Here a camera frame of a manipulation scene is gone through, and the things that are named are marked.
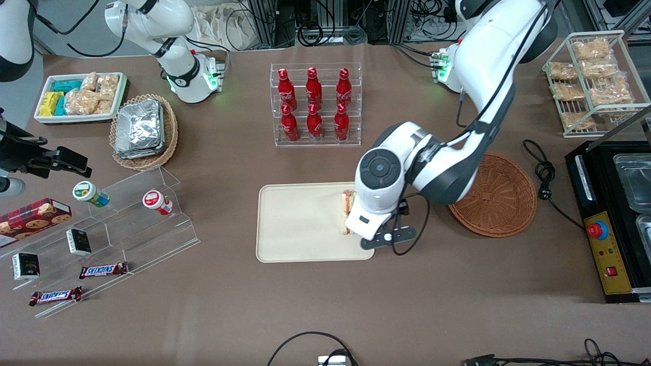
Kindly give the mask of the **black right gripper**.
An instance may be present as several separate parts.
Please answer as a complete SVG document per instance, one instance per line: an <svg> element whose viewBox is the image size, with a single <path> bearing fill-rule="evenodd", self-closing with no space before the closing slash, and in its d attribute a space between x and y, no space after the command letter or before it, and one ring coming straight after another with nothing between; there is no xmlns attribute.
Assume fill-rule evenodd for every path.
<svg viewBox="0 0 651 366"><path fill-rule="evenodd" d="M48 162L35 160L46 152L44 137L36 137L20 127L2 122L1 169L6 172L32 174L47 179L51 171L67 171L79 175L91 175L88 158L73 150L58 146L47 152Z"/></svg>

